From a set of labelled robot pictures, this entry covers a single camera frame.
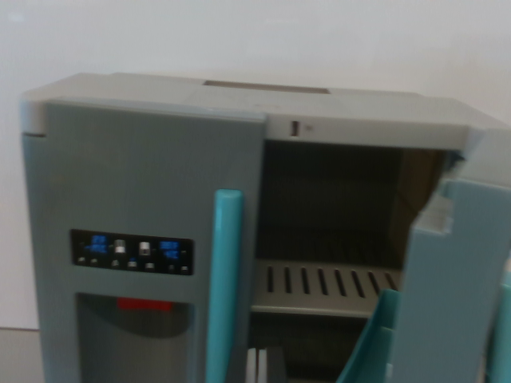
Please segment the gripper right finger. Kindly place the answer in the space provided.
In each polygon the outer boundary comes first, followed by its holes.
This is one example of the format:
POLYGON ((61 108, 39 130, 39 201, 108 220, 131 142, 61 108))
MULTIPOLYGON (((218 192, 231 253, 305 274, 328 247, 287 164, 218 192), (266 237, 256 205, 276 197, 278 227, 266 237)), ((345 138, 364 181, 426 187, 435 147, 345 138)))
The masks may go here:
POLYGON ((282 347, 259 350, 258 383, 286 383, 287 370, 282 347))

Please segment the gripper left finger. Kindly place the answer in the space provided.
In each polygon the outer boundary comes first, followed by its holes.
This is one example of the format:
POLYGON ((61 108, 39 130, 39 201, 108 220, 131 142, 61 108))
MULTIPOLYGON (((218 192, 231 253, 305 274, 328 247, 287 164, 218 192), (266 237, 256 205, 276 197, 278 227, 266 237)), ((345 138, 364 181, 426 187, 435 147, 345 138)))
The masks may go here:
POLYGON ((250 348, 247 351, 244 383, 256 383, 258 381, 258 356, 259 352, 256 348, 250 348))

